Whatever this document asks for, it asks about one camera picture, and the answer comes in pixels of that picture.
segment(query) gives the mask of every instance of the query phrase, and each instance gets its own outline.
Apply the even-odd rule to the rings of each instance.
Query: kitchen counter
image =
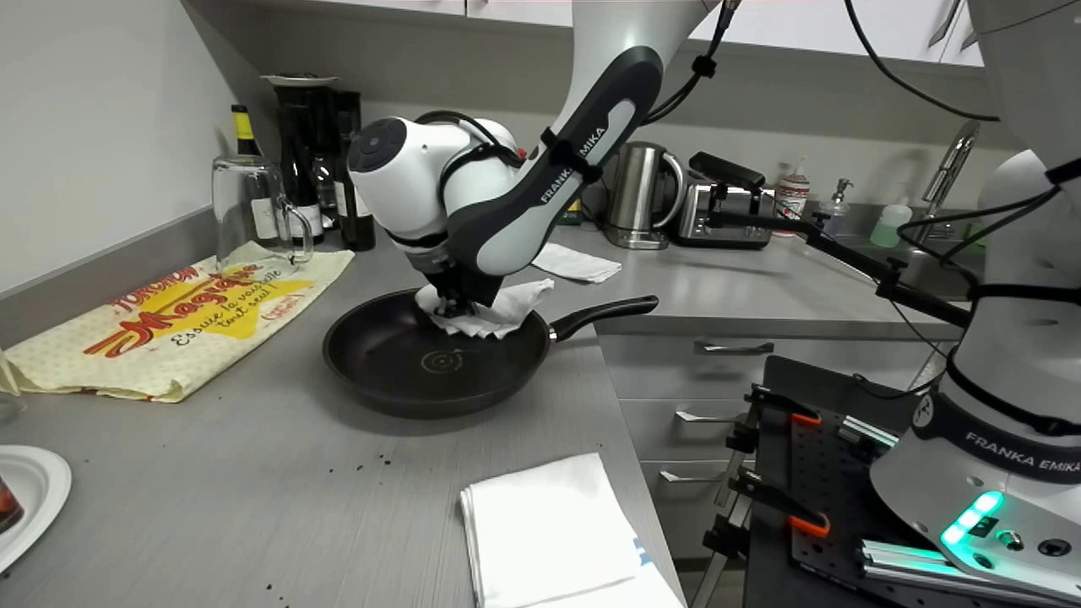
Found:
[[[817,252],[778,262],[780,245],[614,250],[595,229],[552,239],[625,266],[601,286],[556,279],[545,319],[658,295],[655,314],[685,325],[898,322],[867,279]],[[0,606],[474,606],[458,490],[573,452],[601,452],[632,526],[677,589],[595,330],[549,349],[519,394],[469,420],[388,420],[336,391],[317,355],[328,325],[415,283],[388,242],[359,252],[289,328],[183,405],[29,394],[24,417],[0,423],[0,444],[62,452],[73,494],[0,582]]]

